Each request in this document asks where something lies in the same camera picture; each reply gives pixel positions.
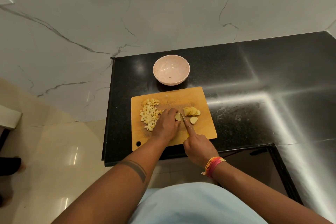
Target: light blue shirt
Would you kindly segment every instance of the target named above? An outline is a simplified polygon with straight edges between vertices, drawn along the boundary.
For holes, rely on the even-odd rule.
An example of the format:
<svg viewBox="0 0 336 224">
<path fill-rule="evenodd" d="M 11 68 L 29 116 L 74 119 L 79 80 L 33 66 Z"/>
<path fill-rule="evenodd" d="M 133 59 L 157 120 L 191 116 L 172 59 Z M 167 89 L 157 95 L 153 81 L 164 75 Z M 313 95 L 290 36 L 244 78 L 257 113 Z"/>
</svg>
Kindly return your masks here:
<svg viewBox="0 0 336 224">
<path fill-rule="evenodd" d="M 267 224 L 232 193 L 203 182 L 148 189 L 130 224 Z"/>
</svg>

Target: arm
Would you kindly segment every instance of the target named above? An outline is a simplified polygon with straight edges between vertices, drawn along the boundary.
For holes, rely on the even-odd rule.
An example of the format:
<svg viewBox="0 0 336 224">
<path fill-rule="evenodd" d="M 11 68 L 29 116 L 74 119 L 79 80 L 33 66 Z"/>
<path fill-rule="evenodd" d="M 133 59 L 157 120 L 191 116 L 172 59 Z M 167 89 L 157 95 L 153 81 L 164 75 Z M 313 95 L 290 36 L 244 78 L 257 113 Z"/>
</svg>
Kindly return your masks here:
<svg viewBox="0 0 336 224">
<path fill-rule="evenodd" d="M 205 167 L 210 158 L 219 156 L 212 143 L 196 134 L 186 121 L 190 137 L 183 143 L 188 158 Z M 250 206 L 269 224 L 332 224 L 312 210 L 271 189 L 227 162 L 221 162 L 212 177 Z"/>
<path fill-rule="evenodd" d="M 163 150 L 177 131 L 177 110 L 166 109 L 152 137 L 84 191 L 52 224 L 127 223 L 151 179 Z"/>
</svg>

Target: forearm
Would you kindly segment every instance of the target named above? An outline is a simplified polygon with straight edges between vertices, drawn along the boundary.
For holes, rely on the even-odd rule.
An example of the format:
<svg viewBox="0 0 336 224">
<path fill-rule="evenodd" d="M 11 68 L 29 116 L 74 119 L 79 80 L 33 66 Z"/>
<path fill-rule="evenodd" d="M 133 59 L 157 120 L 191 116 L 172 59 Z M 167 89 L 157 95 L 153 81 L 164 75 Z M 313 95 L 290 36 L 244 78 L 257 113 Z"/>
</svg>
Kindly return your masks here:
<svg viewBox="0 0 336 224">
<path fill-rule="evenodd" d="M 226 162 L 220 163 L 212 176 L 269 224 L 331 224 L 312 210 Z"/>
<path fill-rule="evenodd" d="M 151 138 L 80 195 L 53 224 L 127 223 L 166 144 Z"/>
</svg>

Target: person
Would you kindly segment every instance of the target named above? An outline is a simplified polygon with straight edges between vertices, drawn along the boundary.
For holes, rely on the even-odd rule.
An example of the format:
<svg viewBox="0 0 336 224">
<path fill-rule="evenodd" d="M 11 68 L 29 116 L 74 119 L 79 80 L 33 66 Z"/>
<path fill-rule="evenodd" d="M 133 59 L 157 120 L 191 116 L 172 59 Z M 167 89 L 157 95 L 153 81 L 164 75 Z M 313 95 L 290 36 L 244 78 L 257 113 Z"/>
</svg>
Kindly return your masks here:
<svg viewBox="0 0 336 224">
<path fill-rule="evenodd" d="M 52 224 L 331 224 L 218 158 L 212 143 L 187 121 L 185 153 L 196 165 L 207 167 L 206 174 L 223 188 L 186 183 L 145 193 L 163 150 L 178 131 L 177 112 L 166 109 L 151 138 L 94 182 Z M 211 159 L 216 159 L 215 166 L 209 164 Z"/>
<path fill-rule="evenodd" d="M 9 176 L 14 173 L 22 173 L 26 169 L 26 165 L 19 157 L 5 158 L 0 157 L 0 176 Z M 12 197 L 4 198 L 0 195 L 0 207 L 9 205 Z"/>
</svg>

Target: right hand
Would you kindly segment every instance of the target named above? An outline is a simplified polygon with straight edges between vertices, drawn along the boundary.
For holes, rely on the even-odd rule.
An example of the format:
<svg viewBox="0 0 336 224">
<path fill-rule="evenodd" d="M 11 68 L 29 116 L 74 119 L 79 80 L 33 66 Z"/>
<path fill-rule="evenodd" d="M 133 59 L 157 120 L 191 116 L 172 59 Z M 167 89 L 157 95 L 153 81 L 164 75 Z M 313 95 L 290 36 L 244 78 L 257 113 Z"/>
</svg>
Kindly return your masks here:
<svg viewBox="0 0 336 224">
<path fill-rule="evenodd" d="M 196 134 L 190 122 L 185 121 L 185 127 L 189 133 L 189 137 L 183 142 L 185 153 L 191 162 L 205 168 L 210 158 L 219 157 L 219 154 L 205 135 Z"/>
</svg>

